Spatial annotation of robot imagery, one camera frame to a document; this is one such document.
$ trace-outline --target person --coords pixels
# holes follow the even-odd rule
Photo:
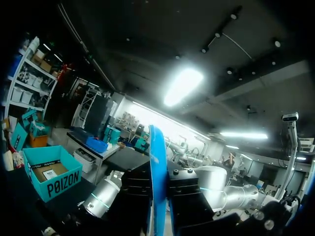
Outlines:
[[[223,165],[229,169],[232,170],[232,167],[234,166],[234,158],[236,156],[236,153],[235,152],[230,152],[229,154],[229,159],[228,160],[224,160],[224,157],[223,157]]]

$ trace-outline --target spotlight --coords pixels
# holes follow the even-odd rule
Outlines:
[[[201,52],[202,53],[207,53],[208,50],[209,50],[209,48],[203,48],[203,49],[201,49]]]
[[[230,17],[231,17],[233,20],[236,20],[236,19],[237,19],[237,15],[236,15],[236,14],[231,14]]]
[[[275,46],[276,46],[277,48],[281,47],[280,41],[275,40],[274,43],[275,43]]]
[[[216,33],[215,33],[215,37],[216,37],[216,38],[220,38],[221,35],[222,35],[222,33],[220,33],[220,32],[216,32]]]
[[[231,67],[229,67],[229,68],[226,69],[226,72],[227,72],[229,75],[231,75],[231,74],[233,74],[233,69],[232,69]]]

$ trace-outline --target track light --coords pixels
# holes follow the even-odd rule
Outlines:
[[[229,67],[226,69],[226,72],[228,75],[231,75],[231,74],[233,74],[233,69],[231,67]]]
[[[216,37],[216,38],[220,38],[220,37],[221,37],[221,35],[222,35],[222,33],[221,33],[221,32],[216,32],[216,33],[215,33],[215,37]]]
[[[208,50],[209,50],[209,48],[203,48],[203,49],[201,49],[201,52],[202,53],[207,53]]]
[[[280,41],[277,40],[277,39],[274,39],[274,44],[275,44],[275,46],[276,46],[277,48],[281,47],[281,43],[280,43]]]

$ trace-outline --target cardboard box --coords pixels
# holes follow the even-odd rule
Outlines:
[[[57,71],[54,71],[53,73],[51,73],[52,74],[52,76],[54,76],[54,77],[58,77],[58,72]]]
[[[31,58],[31,62],[33,62],[34,64],[40,66],[40,64],[42,63],[43,59],[40,58],[39,56],[37,56],[36,54]]]
[[[44,71],[47,71],[49,73],[51,70],[51,65],[43,60],[40,64],[40,68],[42,68]]]
[[[25,171],[44,202],[81,180],[82,164],[62,146],[25,148],[23,157]]]
[[[40,148],[47,146],[48,135],[34,137],[32,133],[30,133],[30,146],[32,148]]]

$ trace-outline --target storage bin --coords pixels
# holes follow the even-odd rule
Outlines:
[[[27,84],[28,85],[33,85],[35,79],[36,79],[36,76],[34,76],[33,74],[29,74],[29,78],[28,78]]]
[[[19,87],[14,87],[11,100],[13,102],[20,102],[22,93],[23,93],[23,89]]]
[[[36,79],[35,79],[35,81],[34,81],[34,83],[33,83],[33,86],[34,86],[35,88],[40,89],[40,84],[41,84],[41,82],[43,82],[43,79],[40,78],[40,77],[36,77]]]
[[[32,133],[30,133],[30,146],[32,148],[40,148],[47,146],[48,135],[34,137]]]
[[[23,103],[26,103],[26,104],[29,104],[30,101],[31,101],[31,98],[32,98],[32,93],[29,92],[29,91],[23,91],[23,95],[22,95],[22,102]]]
[[[48,202],[81,180],[82,164],[62,146],[25,148],[23,158],[26,174],[44,202]],[[55,175],[47,178],[44,172],[51,170],[54,170]]]
[[[83,165],[83,172],[88,173],[91,171],[93,164],[95,163],[94,157],[83,151],[81,148],[75,150],[73,155],[74,158]]]
[[[86,145],[92,148],[94,151],[98,153],[103,153],[107,150],[107,144],[101,140],[98,140],[94,137],[88,137]]]

